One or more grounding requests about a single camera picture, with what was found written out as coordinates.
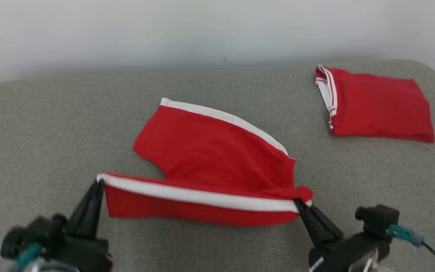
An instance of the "gray fabric surface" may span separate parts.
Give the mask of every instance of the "gray fabric surface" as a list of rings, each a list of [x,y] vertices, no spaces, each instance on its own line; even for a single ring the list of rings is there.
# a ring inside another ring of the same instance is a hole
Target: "gray fabric surface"
[[[432,69],[402,60],[334,67],[415,79],[435,129]],[[435,143],[330,136],[314,77],[314,67],[279,67],[1,83],[0,238],[36,215],[69,215],[99,172],[162,177],[132,146],[167,97],[223,110],[271,134],[297,159],[295,183],[314,190],[314,203],[346,234],[361,230],[358,206],[383,203],[435,248]],[[300,220],[243,228],[110,219],[105,205],[99,236],[110,241],[116,272],[302,272],[312,247]],[[435,271],[430,253],[402,241],[383,264]],[[7,265],[0,259],[0,270]]]

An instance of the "red garment with white stripe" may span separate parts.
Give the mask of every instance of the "red garment with white stripe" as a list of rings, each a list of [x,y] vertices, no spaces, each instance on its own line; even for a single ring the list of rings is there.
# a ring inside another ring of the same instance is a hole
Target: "red garment with white stripe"
[[[316,81],[335,136],[434,142],[429,102],[413,79],[316,68]]]
[[[165,180],[104,173],[111,217],[172,217],[264,226],[297,218],[295,159],[274,138],[234,115],[163,98],[134,151]]]

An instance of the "red garment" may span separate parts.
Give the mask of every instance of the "red garment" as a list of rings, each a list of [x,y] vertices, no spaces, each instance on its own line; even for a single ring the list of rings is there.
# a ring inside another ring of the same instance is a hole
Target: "red garment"
[[[429,102],[413,79],[316,68],[316,81],[335,136],[434,142]]]
[[[111,217],[172,217],[264,226],[289,222],[295,159],[270,135],[234,115],[163,98],[134,151],[157,165],[165,180],[100,174]]]

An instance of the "white wall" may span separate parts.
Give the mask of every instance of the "white wall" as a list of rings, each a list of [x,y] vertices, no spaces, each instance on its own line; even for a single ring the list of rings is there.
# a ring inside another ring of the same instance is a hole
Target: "white wall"
[[[394,58],[435,69],[435,2],[0,0],[0,82]]]

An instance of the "red fabric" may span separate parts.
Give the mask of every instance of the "red fabric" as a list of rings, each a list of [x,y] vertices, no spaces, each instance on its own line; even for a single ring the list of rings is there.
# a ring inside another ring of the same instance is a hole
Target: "red fabric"
[[[328,82],[336,114],[331,112],[332,135],[367,136],[434,142],[429,102],[413,79],[392,79],[345,70],[316,68],[317,81]]]
[[[295,188],[295,159],[261,137],[220,119],[161,105],[138,135],[134,151],[157,165],[165,180],[152,184],[263,199],[309,201]],[[171,217],[199,222],[264,226],[289,222],[296,212],[256,212],[168,200],[106,186],[111,217]]]

